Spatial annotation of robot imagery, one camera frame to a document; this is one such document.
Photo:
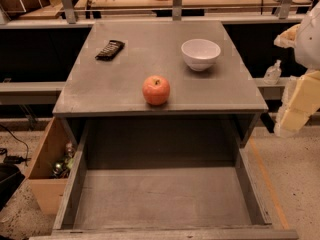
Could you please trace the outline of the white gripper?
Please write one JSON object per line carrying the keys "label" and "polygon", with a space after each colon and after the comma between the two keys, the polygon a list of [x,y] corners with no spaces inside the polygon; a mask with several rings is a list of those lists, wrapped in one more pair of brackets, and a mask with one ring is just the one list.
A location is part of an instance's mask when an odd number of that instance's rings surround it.
{"label": "white gripper", "polygon": [[314,69],[300,77],[291,76],[285,86],[274,133],[286,138],[298,133],[320,109],[320,2],[307,13],[300,25],[278,35],[274,44],[281,48],[295,46],[296,62]]}

